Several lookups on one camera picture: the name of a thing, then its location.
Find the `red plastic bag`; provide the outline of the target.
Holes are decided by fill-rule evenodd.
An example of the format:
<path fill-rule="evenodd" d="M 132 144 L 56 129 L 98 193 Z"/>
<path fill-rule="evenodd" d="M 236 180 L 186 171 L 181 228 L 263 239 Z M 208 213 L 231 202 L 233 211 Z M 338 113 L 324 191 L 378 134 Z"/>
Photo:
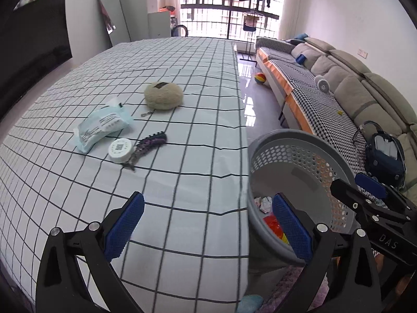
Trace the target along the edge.
<path fill-rule="evenodd" d="M 285 233 L 283 232 L 283 229 L 281 228 L 276 216 L 273 213 L 270 213 L 264 217 L 264 222 L 268 228 L 278 237 L 278 239 L 281 240 L 282 235 Z"/>

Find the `white tissue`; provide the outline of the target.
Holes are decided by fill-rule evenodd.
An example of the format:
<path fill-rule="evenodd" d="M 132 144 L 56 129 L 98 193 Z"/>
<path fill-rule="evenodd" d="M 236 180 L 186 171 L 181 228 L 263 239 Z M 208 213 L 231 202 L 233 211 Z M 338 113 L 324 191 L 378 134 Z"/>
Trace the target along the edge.
<path fill-rule="evenodd" d="M 272 198 L 270 196 L 257 197 L 254 199 L 254 203 L 263 214 L 271 212 Z"/>

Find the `dark spiky hair clip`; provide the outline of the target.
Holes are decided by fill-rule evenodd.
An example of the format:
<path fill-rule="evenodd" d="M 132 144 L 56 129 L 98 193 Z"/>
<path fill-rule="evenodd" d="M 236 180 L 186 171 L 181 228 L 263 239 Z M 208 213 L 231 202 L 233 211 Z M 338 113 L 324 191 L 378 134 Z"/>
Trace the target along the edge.
<path fill-rule="evenodd" d="M 165 145 L 168 141 L 167 135 L 164 131 L 147 136 L 141 139 L 135 146 L 134 152 L 127 162 L 122 163 L 123 167 L 127 167 L 132 171 L 135 171 L 136 163 L 140 158 L 145 156 L 148 152 L 159 146 Z"/>

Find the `yellow square plastic frame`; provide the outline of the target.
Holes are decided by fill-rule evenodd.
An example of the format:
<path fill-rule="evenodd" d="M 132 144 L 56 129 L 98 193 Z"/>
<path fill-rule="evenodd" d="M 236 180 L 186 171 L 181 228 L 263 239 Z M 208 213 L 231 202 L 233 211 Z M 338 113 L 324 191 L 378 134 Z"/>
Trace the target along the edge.
<path fill-rule="evenodd" d="M 287 239 L 287 237 L 286 237 L 286 235 L 285 235 L 285 234 L 283 234 L 283 235 L 282 235 L 281 240 L 282 240 L 284 243 L 289 244 L 289 241 L 288 241 L 288 239 Z"/>

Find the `dark blue backpack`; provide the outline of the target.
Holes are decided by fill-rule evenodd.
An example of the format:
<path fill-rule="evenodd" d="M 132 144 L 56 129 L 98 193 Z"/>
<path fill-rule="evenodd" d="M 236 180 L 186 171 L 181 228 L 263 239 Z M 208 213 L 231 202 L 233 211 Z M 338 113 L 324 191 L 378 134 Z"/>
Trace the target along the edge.
<path fill-rule="evenodd" d="M 365 135 L 365 128 L 370 124 L 376 132 L 366 140 L 365 171 L 371 178 L 399 190 L 405 185 L 406 179 L 406 159 L 400 141 L 384 131 L 378 123 L 368 120 L 359 126 L 352 142 L 357 142 L 359 133 Z"/>

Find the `grey perforated laundry basket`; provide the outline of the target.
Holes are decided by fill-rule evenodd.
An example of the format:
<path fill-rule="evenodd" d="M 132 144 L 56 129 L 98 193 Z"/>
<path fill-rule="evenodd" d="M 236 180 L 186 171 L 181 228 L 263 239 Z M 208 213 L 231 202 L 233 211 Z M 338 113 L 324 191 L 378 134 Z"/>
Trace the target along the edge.
<path fill-rule="evenodd" d="M 317 136 L 293 129 L 279 129 L 254 140 L 248 148 L 249 233 L 272 256 L 289 264 L 304 261 L 267 225 L 259 201 L 282 193 L 316 224 L 332 231 L 352 233 L 359 227 L 355 213 L 330 192 L 335 179 L 354 185 L 354 173 L 344 158 Z"/>

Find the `blue cylinder pillow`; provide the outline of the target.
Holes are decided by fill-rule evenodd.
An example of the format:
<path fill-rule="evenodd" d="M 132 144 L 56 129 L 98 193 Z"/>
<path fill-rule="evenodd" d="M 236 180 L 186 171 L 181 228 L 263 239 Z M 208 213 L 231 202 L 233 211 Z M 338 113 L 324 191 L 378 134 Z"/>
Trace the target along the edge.
<path fill-rule="evenodd" d="M 296 57 L 296 62 L 299 64 L 299 65 L 303 65 L 304 64 L 304 62 L 306 61 L 306 56 L 305 55 L 303 55 L 303 54 L 300 54 L 300 55 L 298 55 L 297 57 Z"/>

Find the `white round lid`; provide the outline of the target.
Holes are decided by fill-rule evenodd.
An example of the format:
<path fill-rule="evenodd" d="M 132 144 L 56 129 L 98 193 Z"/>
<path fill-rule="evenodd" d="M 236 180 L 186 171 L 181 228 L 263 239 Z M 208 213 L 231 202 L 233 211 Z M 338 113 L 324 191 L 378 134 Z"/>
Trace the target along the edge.
<path fill-rule="evenodd" d="M 127 138 L 116 139 L 111 142 L 107 150 L 109 159 L 115 163 L 127 162 L 133 152 L 134 144 Z"/>

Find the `colourful toy ball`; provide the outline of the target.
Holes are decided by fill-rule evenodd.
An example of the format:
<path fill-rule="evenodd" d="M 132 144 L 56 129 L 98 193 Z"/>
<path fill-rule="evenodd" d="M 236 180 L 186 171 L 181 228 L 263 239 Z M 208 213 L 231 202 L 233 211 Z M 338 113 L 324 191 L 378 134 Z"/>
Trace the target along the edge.
<path fill-rule="evenodd" d="M 254 75 L 254 80 L 258 84 L 265 84 L 265 82 L 266 82 L 266 76 L 263 73 L 256 73 Z"/>

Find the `light blue wipes packet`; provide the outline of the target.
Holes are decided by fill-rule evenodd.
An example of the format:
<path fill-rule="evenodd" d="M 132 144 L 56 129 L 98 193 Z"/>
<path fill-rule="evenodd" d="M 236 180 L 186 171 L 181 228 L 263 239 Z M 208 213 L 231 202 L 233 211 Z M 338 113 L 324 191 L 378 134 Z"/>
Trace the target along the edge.
<path fill-rule="evenodd" d="M 80 152 L 88 153 L 99 140 L 125 129 L 131 122 L 131 115 L 124 105 L 113 98 L 93 111 L 73 130 L 73 142 Z"/>

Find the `checkered white tablecloth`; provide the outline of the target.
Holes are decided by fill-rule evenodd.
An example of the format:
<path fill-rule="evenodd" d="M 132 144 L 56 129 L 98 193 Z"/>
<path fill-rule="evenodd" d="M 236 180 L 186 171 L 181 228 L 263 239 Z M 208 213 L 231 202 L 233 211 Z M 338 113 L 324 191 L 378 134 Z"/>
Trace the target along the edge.
<path fill-rule="evenodd" d="M 29 305 L 48 235 L 144 212 L 112 267 L 145 312 L 234 312 L 248 157 L 229 40 L 123 43 L 46 89 L 1 140 L 1 266 Z"/>

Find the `beige fluffy round pouch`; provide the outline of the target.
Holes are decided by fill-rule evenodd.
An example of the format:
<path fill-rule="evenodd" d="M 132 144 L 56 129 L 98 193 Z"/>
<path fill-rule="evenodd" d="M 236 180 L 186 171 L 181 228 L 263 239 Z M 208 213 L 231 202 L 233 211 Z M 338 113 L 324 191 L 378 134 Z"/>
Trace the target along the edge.
<path fill-rule="evenodd" d="M 144 91 L 144 98 L 153 110 L 171 110 L 183 102 L 183 90 L 175 83 L 155 82 Z"/>

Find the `black television screen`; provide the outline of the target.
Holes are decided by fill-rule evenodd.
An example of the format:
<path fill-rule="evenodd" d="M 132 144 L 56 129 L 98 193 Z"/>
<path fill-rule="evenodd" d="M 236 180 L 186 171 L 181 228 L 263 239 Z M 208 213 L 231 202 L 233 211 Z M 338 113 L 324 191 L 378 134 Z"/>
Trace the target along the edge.
<path fill-rule="evenodd" d="M 1 30 L 1 116 L 72 57 L 66 0 L 37 0 L 14 10 Z"/>

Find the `grey cabinet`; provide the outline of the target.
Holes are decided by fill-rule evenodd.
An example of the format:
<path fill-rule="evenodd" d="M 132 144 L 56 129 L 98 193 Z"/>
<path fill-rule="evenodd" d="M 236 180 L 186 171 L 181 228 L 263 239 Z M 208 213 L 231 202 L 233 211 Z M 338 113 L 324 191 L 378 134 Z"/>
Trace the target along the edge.
<path fill-rule="evenodd" d="M 149 38 L 170 38 L 170 12 L 162 11 L 148 14 Z"/>

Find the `leaning floor mirror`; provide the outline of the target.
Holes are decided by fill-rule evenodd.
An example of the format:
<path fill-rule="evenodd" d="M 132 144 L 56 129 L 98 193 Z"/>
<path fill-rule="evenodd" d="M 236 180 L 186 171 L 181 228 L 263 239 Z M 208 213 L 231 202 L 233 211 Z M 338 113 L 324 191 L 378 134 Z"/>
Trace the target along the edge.
<path fill-rule="evenodd" d="M 114 47 L 119 43 L 130 43 L 131 37 L 120 0 L 98 0 L 109 41 Z"/>

